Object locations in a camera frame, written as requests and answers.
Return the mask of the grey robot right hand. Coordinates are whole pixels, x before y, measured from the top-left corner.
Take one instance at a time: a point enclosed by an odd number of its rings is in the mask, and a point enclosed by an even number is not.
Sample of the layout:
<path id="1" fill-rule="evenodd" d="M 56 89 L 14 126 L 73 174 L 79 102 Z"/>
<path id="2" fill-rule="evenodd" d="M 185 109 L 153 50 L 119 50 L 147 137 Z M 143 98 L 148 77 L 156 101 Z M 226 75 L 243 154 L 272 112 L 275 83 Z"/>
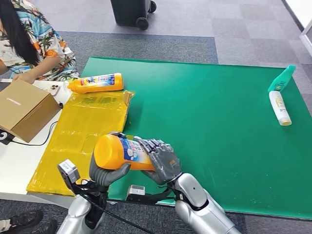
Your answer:
<path id="1" fill-rule="evenodd" d="M 142 171 L 142 173 L 156 184 L 164 185 L 182 173 L 179 159 L 170 144 L 154 138 L 142 139 L 134 136 L 133 139 L 142 146 L 153 166 L 152 171 Z"/>

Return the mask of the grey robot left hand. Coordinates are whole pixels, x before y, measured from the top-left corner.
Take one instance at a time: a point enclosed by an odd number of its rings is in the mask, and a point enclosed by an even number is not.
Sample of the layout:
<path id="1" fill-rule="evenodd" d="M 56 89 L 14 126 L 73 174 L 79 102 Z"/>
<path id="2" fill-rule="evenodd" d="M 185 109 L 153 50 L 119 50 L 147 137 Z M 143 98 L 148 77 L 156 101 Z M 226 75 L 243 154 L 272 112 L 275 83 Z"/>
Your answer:
<path id="1" fill-rule="evenodd" d="M 121 132 L 113 132 L 97 140 L 88 170 L 92 181 L 109 187 L 129 172 L 131 164 L 124 160 L 121 138 L 126 139 L 127 136 Z"/>

